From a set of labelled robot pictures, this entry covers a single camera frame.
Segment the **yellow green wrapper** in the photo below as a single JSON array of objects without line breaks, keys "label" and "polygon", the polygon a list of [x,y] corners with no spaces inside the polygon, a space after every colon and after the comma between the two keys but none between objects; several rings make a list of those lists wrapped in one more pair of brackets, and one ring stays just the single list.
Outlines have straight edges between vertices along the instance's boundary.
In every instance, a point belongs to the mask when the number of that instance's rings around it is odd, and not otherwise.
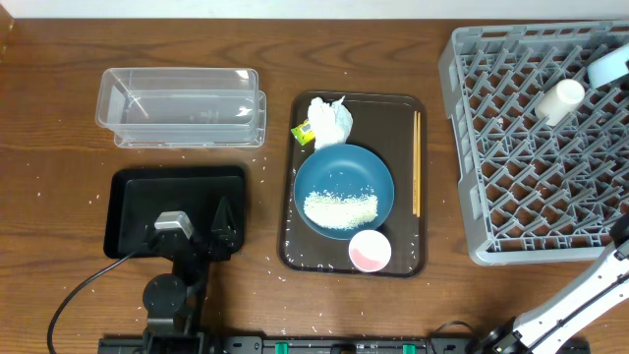
[{"label": "yellow green wrapper", "polygon": [[291,133],[301,146],[305,146],[315,139],[315,133],[312,130],[309,120],[306,120],[297,127],[292,128]]}]

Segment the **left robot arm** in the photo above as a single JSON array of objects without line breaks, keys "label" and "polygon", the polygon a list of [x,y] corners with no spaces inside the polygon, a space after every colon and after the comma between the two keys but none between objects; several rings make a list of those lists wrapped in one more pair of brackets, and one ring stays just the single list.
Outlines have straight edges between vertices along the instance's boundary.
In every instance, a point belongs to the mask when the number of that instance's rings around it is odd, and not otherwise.
[{"label": "left robot arm", "polygon": [[140,353],[213,353],[220,342],[200,327],[209,266],[231,259],[243,232],[227,198],[219,200],[209,231],[197,231],[182,210],[164,211],[146,237],[150,251],[172,263],[144,288],[147,325]]}]

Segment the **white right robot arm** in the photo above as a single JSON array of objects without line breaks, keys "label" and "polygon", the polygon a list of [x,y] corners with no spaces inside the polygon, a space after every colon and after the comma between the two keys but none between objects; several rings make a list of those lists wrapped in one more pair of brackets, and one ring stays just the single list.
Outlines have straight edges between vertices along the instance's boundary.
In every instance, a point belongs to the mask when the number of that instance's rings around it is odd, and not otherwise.
[{"label": "white right robot arm", "polygon": [[539,307],[469,345],[469,353],[556,353],[605,312],[628,299],[628,216],[611,227],[609,243],[582,274]]}]

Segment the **white napkin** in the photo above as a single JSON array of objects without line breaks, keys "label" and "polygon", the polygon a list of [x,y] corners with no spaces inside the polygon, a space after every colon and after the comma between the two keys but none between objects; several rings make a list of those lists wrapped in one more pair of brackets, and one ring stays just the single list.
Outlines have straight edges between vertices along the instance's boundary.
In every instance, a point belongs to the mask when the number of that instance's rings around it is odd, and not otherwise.
[{"label": "white napkin", "polygon": [[314,133],[314,149],[345,144],[352,130],[353,117],[344,105],[345,97],[327,103],[321,97],[311,100],[308,120]]}]

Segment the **light blue bowl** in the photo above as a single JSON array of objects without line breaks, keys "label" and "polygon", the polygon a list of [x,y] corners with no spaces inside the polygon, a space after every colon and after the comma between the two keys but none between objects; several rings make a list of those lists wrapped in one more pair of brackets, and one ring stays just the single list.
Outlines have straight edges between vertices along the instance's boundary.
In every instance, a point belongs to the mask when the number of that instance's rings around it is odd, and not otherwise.
[{"label": "light blue bowl", "polygon": [[590,86],[597,89],[628,75],[629,44],[597,59],[587,68]]}]

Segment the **wooden chopstick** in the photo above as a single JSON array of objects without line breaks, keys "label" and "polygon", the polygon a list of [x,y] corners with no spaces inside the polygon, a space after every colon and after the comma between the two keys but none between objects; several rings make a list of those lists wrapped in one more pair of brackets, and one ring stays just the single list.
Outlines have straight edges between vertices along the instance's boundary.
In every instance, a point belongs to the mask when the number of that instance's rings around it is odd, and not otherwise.
[{"label": "wooden chopstick", "polygon": [[[422,172],[421,172],[421,162],[422,162],[422,154],[421,154],[421,113],[418,111],[418,172],[419,172],[419,187],[421,190],[421,182],[422,182]],[[419,197],[420,197],[420,201],[419,201],[419,207],[420,207],[420,215],[419,217],[421,217],[421,211],[422,211],[422,207],[421,207],[421,196],[422,196],[422,192],[420,192]]]},{"label": "wooden chopstick", "polygon": [[416,217],[420,215],[420,187],[418,172],[418,111],[414,112],[414,130],[413,130],[413,212]]}]

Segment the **cream plastic cup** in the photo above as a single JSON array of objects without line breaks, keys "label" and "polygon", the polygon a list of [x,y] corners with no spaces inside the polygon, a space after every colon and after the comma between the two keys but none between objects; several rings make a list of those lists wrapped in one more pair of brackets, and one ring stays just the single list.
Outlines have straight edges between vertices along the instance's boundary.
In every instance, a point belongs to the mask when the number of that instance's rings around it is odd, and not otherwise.
[{"label": "cream plastic cup", "polygon": [[535,107],[536,116],[546,119],[548,126],[554,127],[569,113],[574,112],[585,98],[585,89],[577,81],[564,79],[547,91]]}]

